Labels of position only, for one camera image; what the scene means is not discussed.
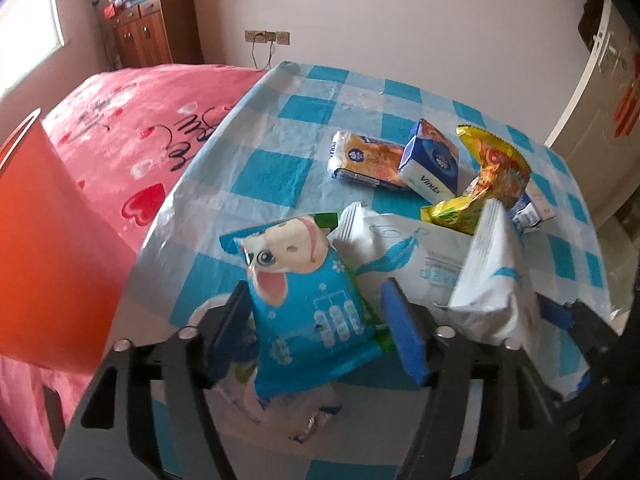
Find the blue snack package with cartoon cow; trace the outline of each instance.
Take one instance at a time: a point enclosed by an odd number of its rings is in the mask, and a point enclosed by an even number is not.
[[[337,215],[290,218],[220,238],[244,257],[258,336],[255,390],[304,392],[379,357],[388,330],[322,228]]]

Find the pink bedsheet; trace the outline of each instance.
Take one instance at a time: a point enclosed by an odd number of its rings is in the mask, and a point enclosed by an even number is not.
[[[43,125],[92,207],[137,252],[190,160],[262,74],[212,65],[98,74]],[[42,386],[60,394],[69,424],[89,380],[0,356],[0,416],[50,473],[57,453]]]

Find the cabinet drawer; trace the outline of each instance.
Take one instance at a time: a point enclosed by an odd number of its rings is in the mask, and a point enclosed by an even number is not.
[[[126,23],[130,23],[133,20],[137,20],[140,17],[140,11],[138,6],[131,7],[130,9],[123,10],[118,15],[111,18],[111,27],[116,28]]]
[[[140,16],[146,16],[160,10],[160,0],[145,0],[138,6],[140,7]]]

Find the wall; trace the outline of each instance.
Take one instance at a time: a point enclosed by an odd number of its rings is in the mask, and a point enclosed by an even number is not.
[[[252,66],[245,29],[288,30],[284,60],[396,79],[479,108],[543,142],[589,53],[586,0],[195,0],[205,61]],[[255,47],[264,65],[268,46]]]
[[[87,77],[107,69],[88,0],[56,0],[65,46],[0,100],[0,143],[34,108],[47,114]]]

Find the cartoon cow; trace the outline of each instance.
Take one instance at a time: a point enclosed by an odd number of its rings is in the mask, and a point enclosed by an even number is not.
[[[258,295],[271,306],[287,297],[287,272],[309,274],[324,263],[329,243],[309,216],[301,216],[242,240],[247,275]]]

